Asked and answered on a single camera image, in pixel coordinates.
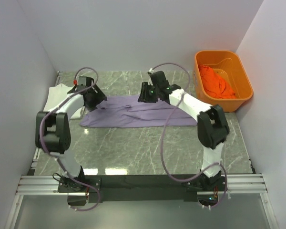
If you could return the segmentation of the purple t shirt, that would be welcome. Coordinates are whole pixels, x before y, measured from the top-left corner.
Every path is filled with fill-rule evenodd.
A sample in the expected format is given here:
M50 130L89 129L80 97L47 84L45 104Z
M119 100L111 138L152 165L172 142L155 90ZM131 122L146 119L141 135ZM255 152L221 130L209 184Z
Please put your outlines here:
M91 128L141 128L163 126L174 106L159 100L139 103L138 95L108 97L80 122Z

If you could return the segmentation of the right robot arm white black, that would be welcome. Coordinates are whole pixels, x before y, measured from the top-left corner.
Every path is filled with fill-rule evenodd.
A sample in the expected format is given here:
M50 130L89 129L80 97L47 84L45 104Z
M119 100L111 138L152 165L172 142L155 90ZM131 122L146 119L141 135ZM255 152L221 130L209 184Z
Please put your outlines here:
M199 174L186 179L177 179L172 175L169 177L197 191L213 190L224 182L221 154L230 132L222 107L204 103L180 86L169 84L163 71L150 69L148 74L152 83L142 83L138 101L156 103L161 100L190 115L197 122L197 135L203 146L203 163Z

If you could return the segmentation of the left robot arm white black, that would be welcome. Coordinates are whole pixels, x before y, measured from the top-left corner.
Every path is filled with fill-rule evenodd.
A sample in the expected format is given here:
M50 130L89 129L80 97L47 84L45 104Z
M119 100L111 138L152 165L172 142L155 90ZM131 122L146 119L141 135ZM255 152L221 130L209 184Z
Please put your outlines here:
M69 120L82 107L92 111L106 95L96 85L98 78L80 76L64 99L48 111L40 111L36 116L35 145L44 153L56 159L63 173L60 183L74 191L82 191L88 184L82 166L71 152L71 131Z

